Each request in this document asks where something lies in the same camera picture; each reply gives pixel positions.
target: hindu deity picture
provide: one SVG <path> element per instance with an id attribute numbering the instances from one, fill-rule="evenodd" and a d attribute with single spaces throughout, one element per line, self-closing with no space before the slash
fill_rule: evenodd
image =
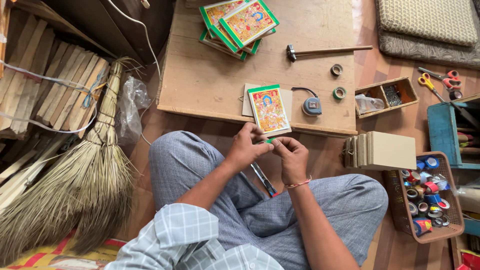
<path id="1" fill-rule="evenodd" d="M 265 133 L 290 127 L 278 90 L 250 93 L 257 124 Z"/>
<path id="2" fill-rule="evenodd" d="M 258 2 L 247 5 L 231 17 L 224 18 L 224 20 L 242 42 L 248 41 L 274 24 L 267 11 Z"/>
<path id="3" fill-rule="evenodd" d="M 244 0 L 222 2 L 219 5 L 207 6 L 205 11 L 212 25 L 218 23 L 218 20 L 227 15 L 230 11 L 243 4 Z"/>

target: floor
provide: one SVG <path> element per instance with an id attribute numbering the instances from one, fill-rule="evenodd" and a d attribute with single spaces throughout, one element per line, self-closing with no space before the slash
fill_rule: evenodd
<path id="1" fill-rule="evenodd" d="M 354 37 L 357 45 L 373 45 L 373 50 L 355 52 L 355 85 L 365 86 L 368 84 L 408 76 L 412 79 L 415 91 L 420 98 L 418 104 L 414 104 L 399 110 L 393 110 L 384 114 L 375 115 L 363 120 L 357 120 L 357 131 L 379 131 L 398 135 L 407 135 L 416 140 L 417 152 L 429 150 L 427 107 L 438 103 L 439 100 L 427 88 L 419 86 L 417 78 L 420 73 L 417 67 L 421 66 L 444 74 L 448 67 L 425 64 L 414 61 L 404 61 L 383 56 L 378 50 L 377 30 L 375 22 L 375 6 L 370 0 L 352 0 Z M 456 68 L 464 82 L 464 96 L 480 92 L 480 73 L 474 70 Z M 432 81 L 443 96 L 448 100 L 448 93 L 439 81 Z M 151 96 L 155 96 L 158 86 L 158 76 L 153 75 L 148 83 Z M 215 146 L 222 154 L 227 153 L 233 135 L 240 130 L 241 125 L 223 123 L 211 120 L 196 119 L 186 116 L 167 114 L 151 108 L 144 116 L 145 137 L 154 141 L 161 135 L 176 131 L 187 130 L 197 134 L 201 139 Z M 343 139 L 326 138 L 314 135 L 292 133 L 290 136 L 298 139 L 310 149 L 310 157 L 307 166 L 307 174 L 313 179 L 337 176 L 347 173 L 363 173 L 379 182 L 383 182 L 379 172 L 348 170 L 342 165 L 340 155 Z M 137 236 L 138 231 L 147 224 L 155 214 L 153 203 L 150 171 L 148 165 L 149 145 L 140 140 L 136 145 L 126 147 L 133 165 L 141 173 L 138 177 L 138 188 L 134 194 L 134 206 L 131 223 L 127 230 L 122 231 L 119 238 L 130 240 Z M 280 160 L 273 155 L 262 157 L 258 161 L 264 168 L 267 177 L 272 180 L 277 188 L 281 188 L 278 167 Z M 248 176 L 253 172 L 247 170 Z M 394 228 L 390 210 L 378 228 L 369 249 L 367 260 L 362 266 L 363 270 L 446 270 L 453 269 L 448 241 L 438 241 L 430 244 L 419 245 L 413 238 L 403 232 L 397 232 Z"/>

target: cushion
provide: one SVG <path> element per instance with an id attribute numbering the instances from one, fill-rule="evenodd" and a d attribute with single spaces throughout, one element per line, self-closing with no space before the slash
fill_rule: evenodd
<path id="1" fill-rule="evenodd" d="M 377 10 L 379 1 L 375 1 Z M 471 10 L 476 33 L 479 36 L 479 18 L 473 7 Z M 377 24 L 380 25 L 378 12 Z M 380 51 L 388 56 L 480 70 L 480 46 L 478 44 L 473 47 L 465 47 L 384 31 L 380 27 L 378 27 L 378 42 Z"/>
<path id="2" fill-rule="evenodd" d="M 379 0 L 378 28 L 463 46 L 477 43 L 471 0 Z"/>

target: hand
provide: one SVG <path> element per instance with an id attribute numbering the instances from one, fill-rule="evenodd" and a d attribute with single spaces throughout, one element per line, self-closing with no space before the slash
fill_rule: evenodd
<path id="1" fill-rule="evenodd" d="M 240 172 L 252 164 L 259 156 L 273 150 L 273 145 L 262 143 L 254 145 L 252 142 L 267 140 L 263 131 L 254 123 L 248 122 L 233 137 L 232 148 L 225 158 L 224 162 L 229 164 L 235 173 Z"/>
<path id="2" fill-rule="evenodd" d="M 298 184 L 307 178 L 308 149 L 290 137 L 278 137 L 272 141 L 273 153 L 282 158 L 283 184 Z"/>

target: hammer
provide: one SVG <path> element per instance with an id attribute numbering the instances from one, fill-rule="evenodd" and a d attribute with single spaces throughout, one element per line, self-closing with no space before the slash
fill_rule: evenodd
<path id="1" fill-rule="evenodd" d="M 360 47 L 348 47 L 348 48 L 336 48 L 336 49 L 315 49 L 315 50 L 295 51 L 293 49 L 293 44 L 288 44 L 287 45 L 287 57 L 290 59 L 290 61 L 295 62 L 295 60 L 297 59 L 296 55 L 346 52 L 346 51 L 363 50 L 363 49 L 373 49 L 373 47 L 372 46 L 360 46 Z"/>

